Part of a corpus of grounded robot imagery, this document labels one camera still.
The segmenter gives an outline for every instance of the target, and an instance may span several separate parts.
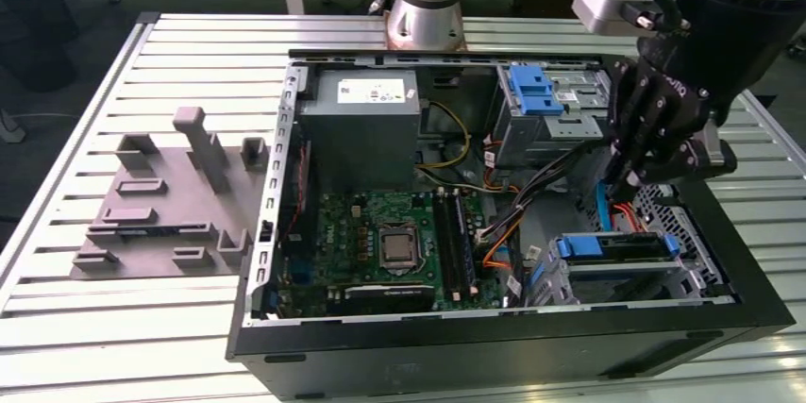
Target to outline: metal slotted table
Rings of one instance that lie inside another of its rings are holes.
[[[208,113],[221,144],[271,140],[291,48],[382,49],[379,19],[161,15],[136,24],[3,255],[0,394],[4,402],[272,401],[224,361],[236,277],[72,281],[71,260],[95,218],[127,132],[185,145],[171,117]],[[634,41],[562,20],[467,19],[474,51],[632,54]],[[727,215],[798,321],[659,377],[400,395],[358,401],[678,402],[806,398],[806,159],[747,94],[721,131],[741,163],[711,183]]]

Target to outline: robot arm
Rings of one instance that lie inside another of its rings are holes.
[[[604,181],[615,202],[631,200],[646,184],[735,170],[717,127],[806,20],[806,0],[675,3],[665,12],[674,9],[682,20],[662,14],[654,0],[572,4],[592,33],[642,36],[638,60],[623,59],[608,69],[612,158]],[[459,0],[396,0],[387,32],[392,48],[458,49]]]
[[[574,10],[584,12],[574,2]],[[610,5],[614,11],[616,0]],[[717,128],[738,94],[762,77],[806,19],[806,0],[677,0],[687,28],[638,39],[638,60],[611,69],[610,197],[681,178],[731,173]],[[635,11],[635,3],[619,5]],[[588,15],[588,28],[596,19]]]

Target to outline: green motherboard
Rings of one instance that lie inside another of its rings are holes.
[[[476,280],[478,293],[472,297],[456,300],[446,296],[434,197],[432,193],[322,195],[315,257],[310,262],[290,264],[292,273],[303,268],[302,272],[308,273],[310,278],[304,283],[288,282],[280,290],[287,307],[294,311],[288,315],[332,314],[328,299],[339,297],[335,294],[340,289],[364,285],[434,287],[432,311],[498,307],[500,295],[495,278]],[[475,193],[468,193],[459,200],[466,231],[472,236],[475,228],[483,224],[480,199]]]

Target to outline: gray power supply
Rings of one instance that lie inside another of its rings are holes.
[[[326,192],[411,189],[419,130],[414,71],[324,71],[300,122]]]

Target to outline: sticker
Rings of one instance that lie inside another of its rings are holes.
[[[515,279],[511,274],[508,275],[508,279],[506,280],[506,288],[508,288],[512,293],[515,293],[515,295],[520,297],[520,290],[523,287],[520,285],[520,282]]]
[[[527,252],[524,253],[524,260],[536,261],[538,255],[540,255],[540,252],[543,252],[543,249],[540,249],[540,247],[538,247],[536,245],[531,245],[528,247]]]
[[[491,151],[483,152],[483,165],[491,169],[495,169],[495,153]]]
[[[339,104],[404,103],[403,79],[342,79]]]
[[[574,90],[571,90],[570,92],[556,92],[555,98],[558,101],[579,101]]]

